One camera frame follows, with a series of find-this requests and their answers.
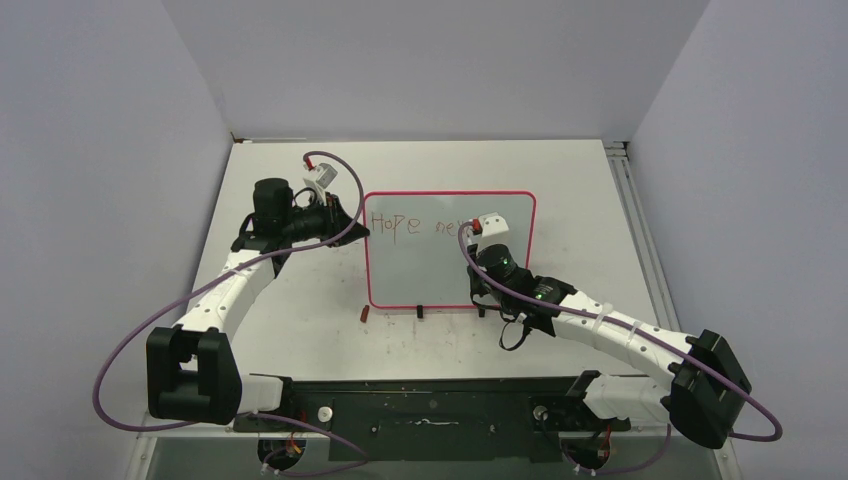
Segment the red wire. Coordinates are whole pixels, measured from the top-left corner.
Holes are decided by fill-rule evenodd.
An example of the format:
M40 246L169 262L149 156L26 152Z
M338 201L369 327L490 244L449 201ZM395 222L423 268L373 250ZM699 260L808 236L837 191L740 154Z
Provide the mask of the red wire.
M300 416L301 421L303 421L303 422L306 421L306 411L301 410L299 416ZM295 434L295 432L294 432L294 430L292 430L292 433L289 435L289 439L286 440L286 446L291 447L292 450L294 450L294 447L295 447L294 434Z
M604 443L601 444L601 448L604 448L604 445L609 446L609 439L612 436L612 425L607 425L607 438L604 439Z

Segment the white wall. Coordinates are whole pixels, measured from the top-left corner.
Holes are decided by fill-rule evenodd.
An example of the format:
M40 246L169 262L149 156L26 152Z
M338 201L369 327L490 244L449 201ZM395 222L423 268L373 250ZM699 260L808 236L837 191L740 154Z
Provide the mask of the white wall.
M707 0L164 0L236 135L629 139Z
M123 478L95 373L194 277L228 134L155 0L0 14L0 478ZM107 377L139 421L143 343Z
M848 3L713 0L631 144L682 326L729 338L776 444L749 479L845 478ZM769 427L746 409L740 431Z

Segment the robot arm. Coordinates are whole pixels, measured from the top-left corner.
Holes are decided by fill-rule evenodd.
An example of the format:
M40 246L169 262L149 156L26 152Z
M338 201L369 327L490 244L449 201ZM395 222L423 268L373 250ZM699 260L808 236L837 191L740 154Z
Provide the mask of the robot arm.
M290 248L294 242L331 239L352 222L338 197L325 190L335 170L327 164L308 167L304 181L313 194L310 204L297 206L283 179L257 182L254 212L242 223L221 270L221 276L229 277L191 305L172 327L155 328L148 336L147 391L152 416L223 425L238 413L280 406L283 381L240 374L229 339L289 255L255 262L257 257ZM329 246L347 245L368 234L367 228L355 224Z
M473 235L466 240L467 251L491 279L540 302L585 312L569 314L522 301L494 288L469 266L472 295L492 295L502 315L512 317L507 321L523 326L522 340L517 346L532 330L539 330L588 345L647 375L618 377L584 373L589 378L582 382L581 395L595 416L671 423L700 445L719 448L724 444L744 405L743 399L639 333L648 333L687 352L750 393L748 379L721 336L708 330L700 337L664 330L616 312L611 305L597 302L565 282L534 276L512 259L506 246L509 227L496 213L475 220L470 230ZM617 321L603 321L605 317Z

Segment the purple cable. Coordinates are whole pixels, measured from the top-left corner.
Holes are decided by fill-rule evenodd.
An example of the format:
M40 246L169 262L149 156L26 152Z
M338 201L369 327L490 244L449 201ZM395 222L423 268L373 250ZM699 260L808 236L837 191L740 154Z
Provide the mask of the purple cable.
M465 261L468 262L468 265L471 267L471 269L474 270L474 272L477 273L477 275L480 275L480 277L483 278L483 280L485 280L486 283L488 283L489 285L495 287L496 289L500 290L501 292L503 292L503 293L513 297L513 298L517 298L517 299L524 301L524 302L532 303L533 305L538 305L540 307L545 307L545 308L551 308L551 309L554 309L554 310L558 310L560 312L568 313L570 315L577 315L577 316L585 317L585 318L595 318L596 317L596 315L593 315L593 314L588 313L588 312L584 312L584 311L581 311L581 310L575 310L573 308L563 307L561 305L554 305L553 303L543 302L541 300L537 300L535 298L531 298L531 297L528 297L526 295L522 295L522 294L520 294L520 293L518 293L514 290L510 290L509 288L507 288L507 287L501 285L500 283L494 281L492 279L492 277L488 276L486 274L486 272L484 272L483 270L480 269L480 267L477 266L477 264L474 262L474 259L471 258L471 255L468 253L467 249L465 248L465 245L463 245L463 243L462 243L462 239L465 236L465 230L467 230L469 227L471 227L471 222L465 222L462 225L460 225L459 234L457 234L456 238L459 241L459 247L462 250L462 255L465 257ZM617 318L614 318L614 317L604 317L603 321L612 323L613 325L619 326L619 327L627 329L627 330L630 330L630 328L631 328L631 326L628 323L623 322L623 321L621 321ZM669 345L668 343L660 340L659 338L651 335L648 332L645 332L645 331L638 329L638 328L634 331L636 332L637 335L644 338L645 340L668 350L669 352L671 352L671 353L677 355L678 357L686 360L687 362L691 363L692 365L695 365L696 367L701 369L701 371L705 372L707 375L718 380L722 385L724 385L725 387L730 389L730 391L732 391L733 393L742 397L743 400L745 400L752 407L757 409L757 411L762 413L763 416L765 416L768 419L768 421L771 422L771 424L774 426L774 433L771 434L771 435L750 435L750 434L747 434L747 433L731 432L730 436L732 438L738 438L738 439L741 439L741 440L750 440L752 442L776 442L777 440L780 440L780 437L783 436L783 426L780 425L780 421L777 420L777 417L775 417L773 413L768 411L768 409L766 409L766 407L764 407L760 402L754 400L754 398L751 397L751 395L749 395L748 392L739 388L739 386L737 386L735 383L728 380L724 375L722 375L719 372L715 371L714 369L710 368L708 365L705 365L703 362L692 357L688 353L684 353L683 351Z
M283 249L283 250L277 250L277 251L274 251L274 252L269 252L269 253L266 253L264 255L260 255L256 258L253 258L253 259L251 259L247 262L244 262L241 265L236 266L233 270L242 270L242 269L245 269L245 268L247 268L251 265L255 265L255 264L257 264L257 263L259 263L263 260L267 260L267 259L272 258L272 257L278 257L280 255L288 255L288 254L295 253L295 252L305 252L307 250L313 250L315 248L323 247L325 245L330 245L330 244L335 243L336 241L340 240L345 235L347 235L347 232L349 232L353 228L353 226L356 224L357 220L359 220L359 216L362 214L362 209L363 209L364 204L365 204L365 191L362 188L362 182L359 180L359 177L356 175L356 172L353 171L353 168L351 168L351 166L348 165L347 162L345 162L344 160L342 160L338 156L336 156L332 153L329 153L329 152L323 152L323 151L318 151L318 150L312 151L312 152L307 152L307 153L303 154L303 160L307 161L309 159L309 157L311 157L313 155L320 155L320 156L332 158L333 160L339 162L343 167L345 167L347 169L348 172L350 172L351 176L353 177L353 180L356 181L356 188L359 189L359 205L356 207L356 214L353 216L353 220L348 224L347 227L344 228L344 230L341 231L341 233L339 233L335 237L328 238L327 240L324 240L322 242L318 242L318 243L315 243L315 244L312 244L312 245L303 245L303 246L300 246L300 247L286 248L286 249ZM120 343L118 343L118 346L115 347L114 350L112 350L112 353L110 353L109 356L106 358L106 361L103 363L103 366L100 367L100 371L97 373L97 378L94 380L94 389L91 392L91 402L94 405L94 411L95 411L95 413L97 413L97 416L100 417L101 420L103 420L104 422L106 422L108 425L110 425L112 427L115 427L119 430L124 430L124 431L127 431L127 432L159 432L159 431L162 431L162 430L170 430L170 429L173 429L173 428L185 427L186 425L193 425L194 423L196 423L196 422L176 422L176 423L169 423L167 425L154 425L154 426L149 426L149 427L139 426L139 425L128 425L126 423L121 423L121 422L115 420L114 418L110 417L109 414L107 414L106 411L103 410L103 405L100 403L100 387L103 385L103 379L106 377L106 372L109 371L109 367L111 367L112 363L115 362L115 359L118 358L118 354L120 354L121 351L127 346L127 344L129 344L132 341L132 339L134 339L136 336L138 336L138 334L141 333L142 330L149 327L150 324L152 324L153 322L155 322L156 320L158 320L159 318L161 318L163 315L170 312L171 310L173 310L173 309L179 307L180 305L188 302L189 300L200 295L201 293L206 292L208 290L211 290L212 288L218 286L218 284L220 284L224 280L230 278L232 275L234 275L234 272L232 270L224 272L223 274L221 274L221 276L215 278L214 280L207 283L206 285L198 288L197 290L189 293L188 295L186 295L182 298L174 300L173 302L166 305L165 307L162 307L161 310L154 313L151 317L149 317L147 320L142 322L141 325L137 326L132 332L129 333L129 335L124 337L124 339L121 340Z
M592 474L592 476L600 477L602 475L618 475L620 473L633 473L633 472L637 472L639 470L644 470L644 469L650 467L651 465L657 463L657 460L659 460L660 458L662 458L663 455L665 455L665 452L666 452L666 450L668 450L668 446L670 444L671 444L671 425L666 425L666 427L665 427L665 441L663 442L663 446L660 447L659 450L657 450L657 453L655 453L653 457L645 460L644 462L640 463L639 465L634 465L632 467L610 468L609 470L603 470L603 471L594 470L594 472L595 472L594 474L592 474L593 470L590 470L590 469L580 465L580 471L583 472L583 473ZM571 462L572 465L577 465L577 462L575 462L574 459L572 459L571 457L568 456L568 452L563 451L562 453L563 453L563 455L565 455L565 458L569 462Z
M306 422L301 422L300 420L295 420L293 418L280 417L278 415L270 415L270 414L267 414L267 413L252 413L252 414L248 414L248 415L252 416L252 417L256 417L256 418L263 418L265 420L274 420L274 421L277 421L277 422L288 423L290 425L294 425L296 427L300 427L300 428L309 430L311 432L320 433L321 435L324 435L331 440L335 440L335 441L341 443L342 445L346 446L347 448L353 450L354 452L359 453L360 455L365 457L365 459L360 460L358 462L347 463L347 464L344 464L344 465L339 465L338 467L332 467L332 468L328 468L326 470L319 470L317 472L298 473L298 472L280 471L280 475L282 475L284 477L299 477L299 478L319 477L321 475L328 475L330 473L342 472L344 470L350 470L351 468L361 467L362 465L365 465L366 463L368 463L368 454L365 453L365 450L362 450L361 448L359 448L356 444L354 444L350 440L348 440L344 437L340 437L333 432L329 432L327 430L322 430L322 429L320 429L318 427L314 427L314 426L312 426L312 425L310 425ZM262 459L262 463L264 465L268 465L268 462L272 458L274 458L275 455L285 451L285 449L286 449L286 447L283 446L281 448L274 450L273 452L269 453L268 455L265 455L265 458Z

